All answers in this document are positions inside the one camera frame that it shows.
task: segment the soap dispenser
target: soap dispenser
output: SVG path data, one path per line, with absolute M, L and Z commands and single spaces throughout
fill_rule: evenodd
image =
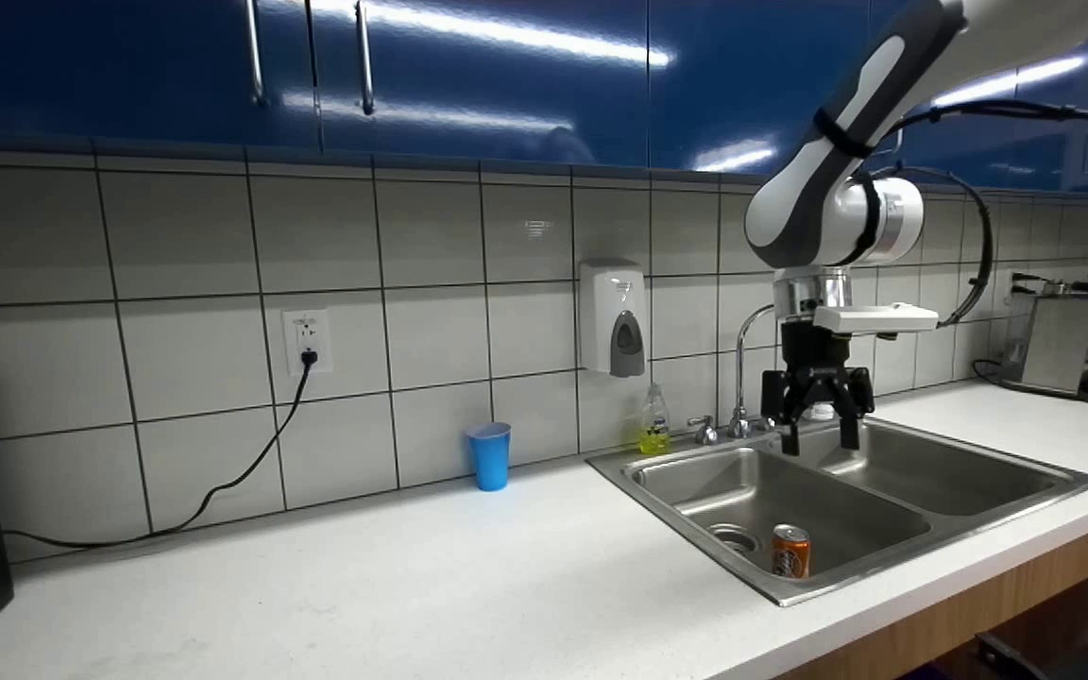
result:
M 591 373 L 645 373 L 645 277 L 629 259 L 582 266 L 582 366 Z

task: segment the white tile wall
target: white tile wall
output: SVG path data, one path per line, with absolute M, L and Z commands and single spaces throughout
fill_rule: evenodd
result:
M 460 429 L 492 420 L 514 427 L 523 466 L 625 449 L 649 380 L 672 427 L 727 424 L 732 336 L 774 300 L 742 234 L 750 195 L 739 176 L 0 153 L 6 512 L 71 539 L 187 519 L 289 410 L 289 311 L 328 313 L 336 366 L 309 379 L 281 449 L 210 520 L 458 480 Z M 995 214 L 1007 259 L 977 316 L 851 345 L 882 395 L 1000 354 L 1024 313 L 1000 289 L 1014 267 L 1088 273 L 1088 200 L 997 192 Z M 649 267 L 645 379 L 574 366 L 582 255 Z M 914 255 L 858 267 L 853 300 L 954 311 L 977 259 L 977 206 L 932 190 Z M 761 316 L 754 407 L 773 366 L 774 316 Z
M 256 289 L 247 176 L 103 174 L 123 300 Z
M 192 519 L 205 490 L 244 477 L 273 429 L 273 407 L 143 424 L 140 453 L 154 530 Z M 247 482 L 220 490 L 198 526 L 276 512 L 281 507 L 281 449 L 273 449 Z
M 0 171 L 0 301 L 110 300 L 91 171 Z

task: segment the sink basin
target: sink basin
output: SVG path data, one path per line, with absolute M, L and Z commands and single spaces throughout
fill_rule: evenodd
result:
M 1000 519 L 1088 488 L 1085 473 L 997 449 L 864 424 L 863 449 L 839 449 L 837 427 L 802 433 L 802 458 L 778 439 L 595 461 L 619 490 L 774 606 L 839 590 Z M 813 573 L 774 572 L 774 526 L 802 526 Z
M 920 510 L 754 444 L 634 461 L 629 477 L 765 572 L 774 565 L 774 526 L 802 526 L 813 538 L 817 573 L 930 530 Z

